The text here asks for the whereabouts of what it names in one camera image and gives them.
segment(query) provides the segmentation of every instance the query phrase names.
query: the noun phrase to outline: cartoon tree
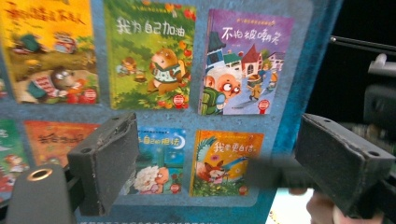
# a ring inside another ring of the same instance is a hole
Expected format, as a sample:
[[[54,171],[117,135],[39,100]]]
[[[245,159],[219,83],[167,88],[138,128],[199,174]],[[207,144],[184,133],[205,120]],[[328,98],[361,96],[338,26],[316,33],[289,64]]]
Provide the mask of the cartoon tree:
[[[94,44],[93,37],[90,35],[77,37],[78,49],[85,52],[85,57],[87,58],[87,63],[94,63]]]

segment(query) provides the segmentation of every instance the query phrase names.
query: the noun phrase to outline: book cover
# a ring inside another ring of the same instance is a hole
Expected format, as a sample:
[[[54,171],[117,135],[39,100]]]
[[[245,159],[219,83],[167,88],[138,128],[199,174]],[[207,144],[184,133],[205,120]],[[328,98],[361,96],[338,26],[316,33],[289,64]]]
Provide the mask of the book cover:
[[[263,139],[263,133],[197,131],[190,195],[248,195],[248,158],[260,155]]]
[[[15,179],[29,169],[17,126],[12,119],[0,119],[0,202],[9,199]]]
[[[18,103],[96,104],[89,0],[5,1],[0,36]]]
[[[67,165],[67,153],[90,135],[99,124],[41,120],[24,122],[36,165]]]
[[[147,0],[104,5],[112,108],[187,108],[195,8]]]
[[[210,9],[201,115],[269,114],[293,19]]]
[[[181,192],[186,131],[139,127],[140,155],[128,194],[178,194]]]

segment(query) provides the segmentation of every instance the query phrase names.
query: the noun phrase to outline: cartoon sheep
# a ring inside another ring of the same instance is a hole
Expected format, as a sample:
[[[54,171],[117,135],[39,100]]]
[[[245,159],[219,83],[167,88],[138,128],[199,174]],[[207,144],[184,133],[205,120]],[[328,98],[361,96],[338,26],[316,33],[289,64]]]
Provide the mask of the cartoon sheep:
[[[134,188],[139,190],[139,194],[161,194],[163,193],[163,185],[168,180],[168,168],[149,166],[137,173]]]
[[[139,190],[139,194],[155,194],[158,186],[155,182],[159,168],[158,166],[149,166],[140,170],[134,180],[134,188]]]

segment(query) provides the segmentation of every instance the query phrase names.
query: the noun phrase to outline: cartoon house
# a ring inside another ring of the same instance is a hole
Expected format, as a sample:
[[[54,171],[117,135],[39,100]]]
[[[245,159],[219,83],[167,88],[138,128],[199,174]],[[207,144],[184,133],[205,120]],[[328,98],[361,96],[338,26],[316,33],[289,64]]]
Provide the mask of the cartoon house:
[[[272,64],[271,69],[275,68],[277,71],[282,71],[283,62],[285,62],[285,55],[285,53],[281,52],[275,52],[271,54],[268,57]]]
[[[258,74],[260,70],[262,70],[262,54],[257,52],[256,46],[253,45],[242,58],[242,74],[244,77],[250,77]]]
[[[219,66],[224,66],[222,49],[226,44],[222,43],[218,32],[210,32],[207,49],[206,71]]]
[[[242,71],[241,58],[234,53],[224,54],[224,63],[227,67],[234,68],[237,71]]]

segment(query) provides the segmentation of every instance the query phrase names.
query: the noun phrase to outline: cartoon fox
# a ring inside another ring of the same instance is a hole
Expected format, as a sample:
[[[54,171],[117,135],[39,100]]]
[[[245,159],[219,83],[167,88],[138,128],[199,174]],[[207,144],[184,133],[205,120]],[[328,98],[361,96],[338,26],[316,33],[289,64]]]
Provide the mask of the cartoon fox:
[[[197,162],[196,173],[204,181],[220,184],[222,182],[222,178],[228,175],[222,167],[222,164],[223,161],[218,162],[216,166],[212,166],[207,162]]]

